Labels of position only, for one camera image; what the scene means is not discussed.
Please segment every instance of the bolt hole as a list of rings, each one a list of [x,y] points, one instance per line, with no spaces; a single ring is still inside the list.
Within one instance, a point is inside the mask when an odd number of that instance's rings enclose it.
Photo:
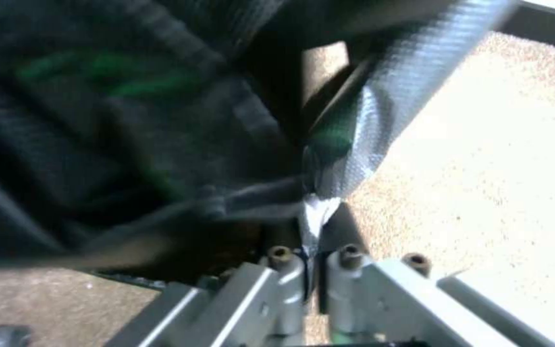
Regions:
[[[286,254],[284,248],[278,248],[277,250],[273,251],[273,255],[278,257],[283,257]]]
[[[350,254],[358,254],[359,253],[359,248],[357,246],[355,246],[354,244],[349,244],[348,246],[346,246],[346,252],[350,253]]]
[[[414,262],[415,264],[423,264],[425,263],[425,258],[423,258],[421,255],[413,255],[412,257],[410,257],[410,261]]]

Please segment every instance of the black fabric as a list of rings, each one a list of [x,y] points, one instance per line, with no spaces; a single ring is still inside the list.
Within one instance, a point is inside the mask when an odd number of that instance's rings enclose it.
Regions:
[[[253,250],[376,170],[510,3],[0,0],[0,260]],[[302,50],[337,40],[356,59],[304,117]]]

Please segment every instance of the beige carpet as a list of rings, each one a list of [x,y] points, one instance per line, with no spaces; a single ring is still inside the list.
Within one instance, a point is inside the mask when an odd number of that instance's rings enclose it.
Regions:
[[[375,257],[480,269],[555,321],[555,48],[490,35],[349,202]],[[0,272],[0,323],[31,325],[35,346],[98,346],[151,296],[68,270]],[[308,342],[322,331],[308,319]]]

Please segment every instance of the metal bar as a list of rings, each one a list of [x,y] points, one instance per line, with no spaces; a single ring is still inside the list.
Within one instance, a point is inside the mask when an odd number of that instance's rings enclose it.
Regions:
[[[117,333],[106,347],[168,345],[209,302],[204,290],[172,283]]]
[[[173,345],[260,346],[273,329],[279,302],[278,273],[244,263]]]
[[[555,8],[522,1],[498,31],[555,46]]]
[[[550,338],[526,325],[505,307],[496,304],[480,290],[463,281],[459,275],[441,279],[437,285],[515,344],[528,347],[555,347],[555,342]]]
[[[515,346],[399,259],[364,266],[355,289],[354,303],[362,308],[368,331],[388,341]]]

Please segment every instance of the metal cylinder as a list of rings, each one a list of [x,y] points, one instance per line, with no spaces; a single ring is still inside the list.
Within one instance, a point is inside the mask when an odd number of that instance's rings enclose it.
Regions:
[[[402,257],[401,261],[423,277],[429,277],[430,270],[432,270],[432,262],[421,253],[408,253]]]
[[[273,334],[293,335],[304,329],[305,265],[290,248],[275,246],[267,252],[269,266],[279,272],[282,301]]]
[[[342,266],[341,251],[333,252],[327,258],[327,311],[332,334],[335,332],[355,334],[365,331],[365,316],[361,307],[355,304],[358,295],[357,279],[361,277],[365,255],[359,266]]]

